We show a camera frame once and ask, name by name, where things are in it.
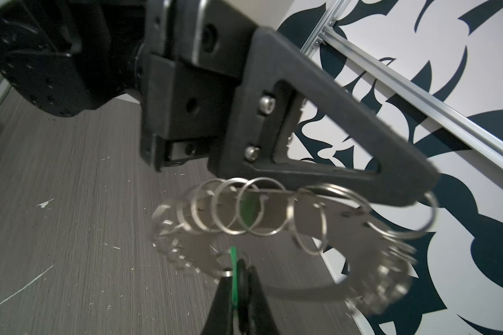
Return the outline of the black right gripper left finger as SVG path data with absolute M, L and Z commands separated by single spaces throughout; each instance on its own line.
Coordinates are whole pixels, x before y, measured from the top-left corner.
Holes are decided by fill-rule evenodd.
M 232 276 L 220 279 L 201 335 L 233 335 Z

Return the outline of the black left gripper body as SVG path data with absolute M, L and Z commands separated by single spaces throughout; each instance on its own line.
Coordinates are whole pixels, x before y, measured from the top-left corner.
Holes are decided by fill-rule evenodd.
M 258 25 L 227 1 L 148 1 L 141 156 L 155 170 L 210 154 Z

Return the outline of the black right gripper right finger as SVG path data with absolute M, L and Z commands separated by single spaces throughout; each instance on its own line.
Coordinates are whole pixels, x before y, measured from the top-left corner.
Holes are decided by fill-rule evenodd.
M 241 334 L 280 334 L 257 269 L 248 267 L 243 259 L 237 262 L 236 294 L 238 328 Z

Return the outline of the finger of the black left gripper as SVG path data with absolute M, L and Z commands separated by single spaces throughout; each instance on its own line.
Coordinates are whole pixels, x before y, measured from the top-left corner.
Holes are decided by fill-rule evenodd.
M 304 99 L 377 160 L 375 172 L 291 160 L 286 153 Z M 269 177 L 287 189 L 322 183 L 355 191 L 369 202 L 408 206 L 430 191 L 438 171 L 366 106 L 266 27 L 251 39 L 243 81 L 236 89 L 222 139 L 212 145 L 208 169 L 229 179 Z

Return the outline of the green key tag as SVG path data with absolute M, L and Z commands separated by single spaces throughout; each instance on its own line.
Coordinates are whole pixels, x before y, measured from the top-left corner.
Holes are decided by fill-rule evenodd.
M 229 249 L 232 265 L 232 281 L 231 281 L 231 305 L 234 310 L 238 309 L 238 253 L 236 247 Z

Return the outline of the steel ring plate with keyrings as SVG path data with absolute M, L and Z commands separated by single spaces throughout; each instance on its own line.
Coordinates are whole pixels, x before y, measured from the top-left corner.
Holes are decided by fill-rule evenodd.
M 430 232 L 437 199 L 427 193 L 428 222 L 399 231 L 372 214 L 358 193 L 334 184 L 287 189 L 269 177 L 210 179 L 163 201 L 152 214 L 153 245 L 184 266 L 220 281 L 232 276 L 229 249 L 214 251 L 220 237 L 292 238 L 306 256 L 336 251 L 348 267 L 341 281 L 313 288 L 263 286 L 264 293 L 303 302 L 344 301 L 365 314 L 380 314 L 403 298 L 416 263 L 411 241 Z

